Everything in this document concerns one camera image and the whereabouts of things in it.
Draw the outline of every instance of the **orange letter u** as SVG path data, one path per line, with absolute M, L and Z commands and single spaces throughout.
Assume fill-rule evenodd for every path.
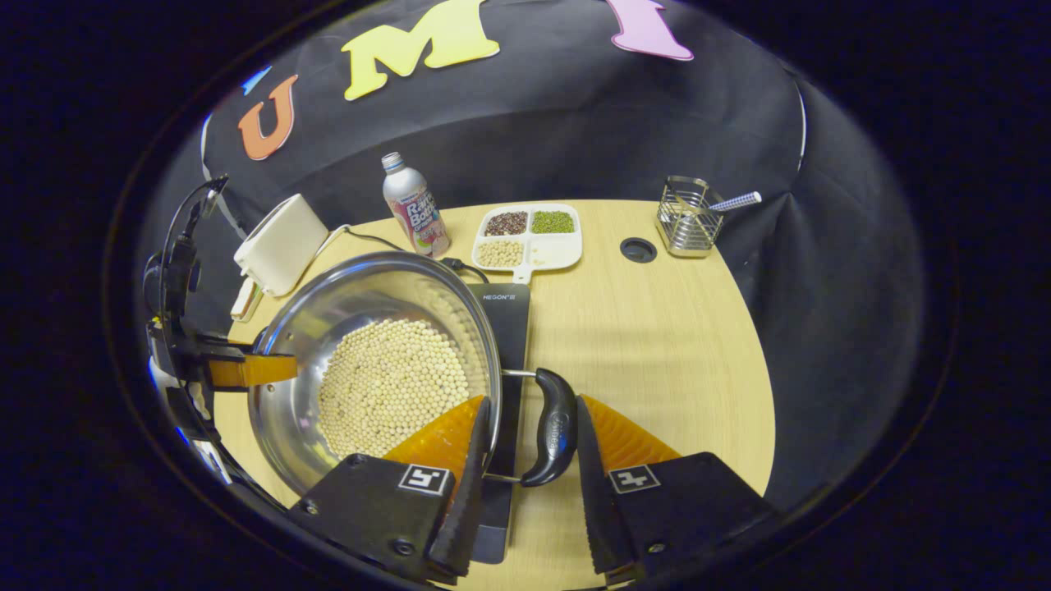
M 252 160 L 265 160 L 277 148 L 285 145 L 289 134 L 292 133 L 292 123 L 295 122 L 295 109 L 292 108 L 292 84 L 300 78 L 292 75 L 270 93 L 270 100 L 277 109 L 277 126 L 269 135 L 264 137 L 260 129 L 260 113 L 263 111 L 263 103 L 260 103 L 241 118 L 238 129 L 241 129 L 241 139 L 245 143 L 245 154 Z

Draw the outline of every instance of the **pink letter i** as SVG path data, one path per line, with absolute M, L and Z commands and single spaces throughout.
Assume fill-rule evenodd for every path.
M 628 52 L 651 54 L 673 60 L 688 61 L 694 54 L 679 44 L 657 11 L 663 11 L 653 0 L 605 0 L 617 15 L 620 33 L 613 44 Z

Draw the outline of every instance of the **black pot handle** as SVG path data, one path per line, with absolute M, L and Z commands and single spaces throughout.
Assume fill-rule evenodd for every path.
M 537 368 L 532 375 L 543 391 L 543 410 L 536 429 L 536 464 L 520 478 L 522 486 L 540 486 L 554 481 L 570 467 L 577 450 L 577 401 L 573 388 L 554 371 Z

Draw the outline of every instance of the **wire utensil holder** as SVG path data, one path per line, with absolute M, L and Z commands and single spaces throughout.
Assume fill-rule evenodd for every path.
M 657 206 L 657 230 L 667 251 L 676 257 L 703 259 L 712 254 L 723 213 L 709 209 L 723 198 L 701 179 L 671 176 Z

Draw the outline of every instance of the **table grommet hole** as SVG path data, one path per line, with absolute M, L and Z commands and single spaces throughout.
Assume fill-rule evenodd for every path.
M 648 263 L 657 258 L 657 247 L 644 238 L 625 238 L 620 243 L 620 253 L 628 261 Z

